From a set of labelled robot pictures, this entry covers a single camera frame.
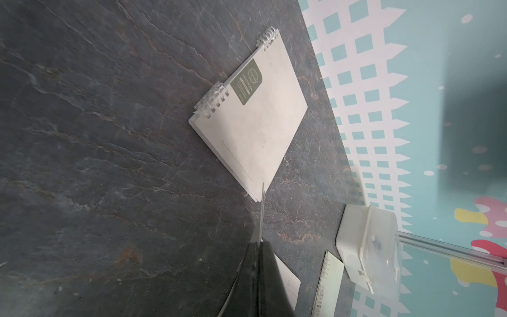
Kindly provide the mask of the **torn lined paper page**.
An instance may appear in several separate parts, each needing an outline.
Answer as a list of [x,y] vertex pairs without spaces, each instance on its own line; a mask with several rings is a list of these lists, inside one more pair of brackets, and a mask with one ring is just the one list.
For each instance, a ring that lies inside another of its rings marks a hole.
[[[262,237],[263,229],[264,229],[264,212],[265,212],[265,188],[261,189],[261,214],[260,214],[260,221],[259,221],[259,243],[261,245],[261,242],[267,241]],[[281,278],[283,280],[283,285],[285,287],[285,293],[287,295],[287,298],[290,302],[290,305],[295,311],[295,306],[297,304],[297,298],[298,298],[298,292],[299,287],[301,286],[301,282],[297,278],[297,276],[294,275],[293,272],[290,271],[290,269],[278,258],[278,256],[275,254],[275,259],[277,262],[277,266],[279,268],[279,272],[281,274]]]

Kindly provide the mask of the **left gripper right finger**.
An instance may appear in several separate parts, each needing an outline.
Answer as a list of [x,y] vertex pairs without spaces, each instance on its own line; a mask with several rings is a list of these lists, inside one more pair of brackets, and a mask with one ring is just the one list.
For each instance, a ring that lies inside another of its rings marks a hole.
[[260,316],[294,316],[271,243],[261,242],[259,256],[258,304]]

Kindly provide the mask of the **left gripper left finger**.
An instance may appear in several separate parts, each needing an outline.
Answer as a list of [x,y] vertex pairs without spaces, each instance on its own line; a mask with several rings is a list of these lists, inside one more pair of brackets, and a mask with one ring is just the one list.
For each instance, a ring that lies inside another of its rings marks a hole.
[[248,244],[238,275],[218,316],[257,316],[259,245]]

